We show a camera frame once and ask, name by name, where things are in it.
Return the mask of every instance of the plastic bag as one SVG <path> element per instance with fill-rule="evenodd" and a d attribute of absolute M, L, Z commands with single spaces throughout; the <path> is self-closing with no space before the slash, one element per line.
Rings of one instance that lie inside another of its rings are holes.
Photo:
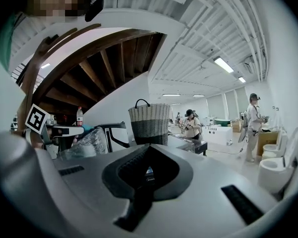
<path fill-rule="evenodd" d="M 60 152 L 61 159 L 70 160 L 107 154 L 107 141 L 102 128 L 97 127 L 70 149 Z"/>

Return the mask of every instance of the white toilet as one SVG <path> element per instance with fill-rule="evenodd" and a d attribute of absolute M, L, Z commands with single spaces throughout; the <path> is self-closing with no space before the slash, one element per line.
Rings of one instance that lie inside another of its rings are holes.
<path fill-rule="evenodd" d="M 270 193 L 278 193 L 291 178 L 292 163 L 298 156 L 298 128 L 288 140 L 283 157 L 262 160 L 259 163 L 258 185 Z"/>
<path fill-rule="evenodd" d="M 268 144 L 263 146 L 264 153 L 262 160 L 282 157 L 286 150 L 287 141 L 287 133 L 285 130 L 281 129 L 278 133 L 276 145 Z"/>

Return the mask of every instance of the white floor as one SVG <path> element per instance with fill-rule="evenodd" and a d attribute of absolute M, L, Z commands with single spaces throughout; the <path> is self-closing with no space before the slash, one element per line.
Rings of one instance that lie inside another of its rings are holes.
<path fill-rule="evenodd" d="M 169 130 L 172 133 L 181 134 L 181 131 L 177 126 L 170 126 Z M 230 146 L 208 143 L 207 156 L 226 164 L 249 179 L 253 184 L 257 184 L 259 162 L 256 158 L 254 163 L 249 163 L 245 160 L 247 144 L 245 143 L 243 147 L 243 142 L 238 143 L 239 135 L 240 133 L 233 133 L 233 143 Z M 256 152 L 257 147 L 253 151 L 254 157 L 256 156 Z"/>

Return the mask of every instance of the striped basket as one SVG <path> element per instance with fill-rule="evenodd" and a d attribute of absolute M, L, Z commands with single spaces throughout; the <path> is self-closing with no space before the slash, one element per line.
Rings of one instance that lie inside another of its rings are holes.
<path fill-rule="evenodd" d="M 168 123 L 170 105 L 149 104 L 129 109 L 131 126 L 138 145 L 153 143 L 160 145 L 168 144 Z"/>

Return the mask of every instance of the basket handle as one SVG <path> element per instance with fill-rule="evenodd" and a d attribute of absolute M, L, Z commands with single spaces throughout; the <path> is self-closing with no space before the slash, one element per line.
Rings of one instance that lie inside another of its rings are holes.
<path fill-rule="evenodd" d="M 137 109 L 138 101 L 144 101 L 144 102 L 147 103 L 147 106 L 150 107 L 150 104 L 149 104 L 147 101 L 145 101 L 144 99 L 139 99 L 139 100 L 137 100 L 137 102 L 136 102 L 135 109 Z"/>

